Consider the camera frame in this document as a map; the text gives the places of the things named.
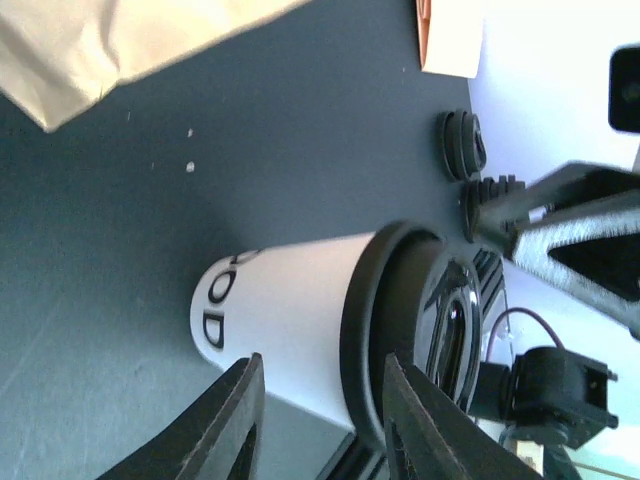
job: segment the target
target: white wall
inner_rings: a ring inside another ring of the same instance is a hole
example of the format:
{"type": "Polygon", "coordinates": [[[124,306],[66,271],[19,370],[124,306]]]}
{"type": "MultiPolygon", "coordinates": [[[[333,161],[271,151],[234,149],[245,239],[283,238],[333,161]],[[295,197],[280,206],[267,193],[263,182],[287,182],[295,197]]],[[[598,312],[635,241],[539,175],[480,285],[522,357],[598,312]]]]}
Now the white wall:
{"type": "MultiPolygon", "coordinates": [[[[607,124],[608,68],[613,50],[640,43],[640,2],[572,0],[490,1],[477,79],[470,82],[489,153],[487,175],[516,174],[532,181],[567,160],[625,168],[640,136],[607,124]]],[[[640,477],[640,343],[565,294],[513,268],[509,303],[538,311],[568,348],[609,364],[620,375],[610,387],[610,410],[621,428],[600,434],[576,460],[640,477]]],[[[520,352],[549,344],[526,317],[512,317],[520,352]]]]}

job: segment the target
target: dark gray table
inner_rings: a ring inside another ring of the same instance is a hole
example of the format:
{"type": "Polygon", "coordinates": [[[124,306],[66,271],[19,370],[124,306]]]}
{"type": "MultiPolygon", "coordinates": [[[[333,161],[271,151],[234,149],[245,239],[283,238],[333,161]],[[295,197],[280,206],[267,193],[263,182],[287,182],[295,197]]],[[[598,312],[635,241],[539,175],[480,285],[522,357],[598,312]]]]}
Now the dark gray table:
{"type": "MultiPolygon", "coordinates": [[[[188,312],[218,258],[398,218],[462,242],[434,122],[467,82],[415,31],[407,0],[316,0],[52,135],[0,99],[0,478],[93,478],[217,378],[188,312]]],[[[259,478],[343,434],[270,401],[259,478]]]]}

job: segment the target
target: gray surface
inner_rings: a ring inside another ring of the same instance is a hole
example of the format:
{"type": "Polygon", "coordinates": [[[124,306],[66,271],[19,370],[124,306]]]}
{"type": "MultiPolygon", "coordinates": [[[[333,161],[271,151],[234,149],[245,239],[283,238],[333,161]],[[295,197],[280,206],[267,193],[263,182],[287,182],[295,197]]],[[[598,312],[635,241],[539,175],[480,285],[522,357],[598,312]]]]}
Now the gray surface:
{"type": "MultiPolygon", "coordinates": [[[[462,239],[432,129],[467,83],[418,71],[413,10],[316,0],[53,135],[0,99],[0,478],[93,478],[217,378],[188,310],[218,258],[397,218],[462,239]]],[[[342,435],[270,401],[259,478],[342,435]]]]}

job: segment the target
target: brown paper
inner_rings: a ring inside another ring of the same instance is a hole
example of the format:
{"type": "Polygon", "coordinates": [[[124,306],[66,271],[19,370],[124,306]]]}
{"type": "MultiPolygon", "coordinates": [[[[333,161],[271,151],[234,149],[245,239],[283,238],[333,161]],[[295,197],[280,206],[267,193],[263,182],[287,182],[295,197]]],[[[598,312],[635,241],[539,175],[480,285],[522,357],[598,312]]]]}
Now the brown paper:
{"type": "Polygon", "coordinates": [[[3,0],[0,89],[46,131],[306,0],[3,0]]]}
{"type": "Polygon", "coordinates": [[[416,0],[423,72],[474,78],[482,47],[479,0],[416,0]]]}

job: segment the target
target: wire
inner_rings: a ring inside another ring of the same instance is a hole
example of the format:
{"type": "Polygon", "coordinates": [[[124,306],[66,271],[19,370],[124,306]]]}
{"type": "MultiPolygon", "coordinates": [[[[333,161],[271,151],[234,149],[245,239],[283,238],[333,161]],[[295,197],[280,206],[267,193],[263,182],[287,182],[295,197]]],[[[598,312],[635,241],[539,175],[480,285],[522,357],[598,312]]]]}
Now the wire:
{"type": "Polygon", "coordinates": [[[486,356],[485,361],[488,362],[489,358],[491,358],[491,352],[493,351],[493,344],[496,341],[496,336],[498,334],[498,328],[502,324],[502,321],[505,318],[507,318],[507,315],[509,315],[511,313],[523,313],[523,314],[528,315],[531,318],[533,318],[549,334],[549,336],[553,340],[553,343],[556,344],[556,347],[564,349],[564,344],[562,343],[562,340],[560,340],[560,337],[558,337],[558,334],[553,331],[553,328],[551,328],[551,325],[549,325],[544,318],[542,318],[540,315],[538,315],[533,310],[529,310],[528,308],[511,307],[511,308],[507,308],[504,312],[502,312],[500,315],[498,315],[498,318],[496,319],[496,322],[493,324],[493,327],[491,328],[491,333],[489,335],[489,344],[487,345],[487,356],[486,356]]]}

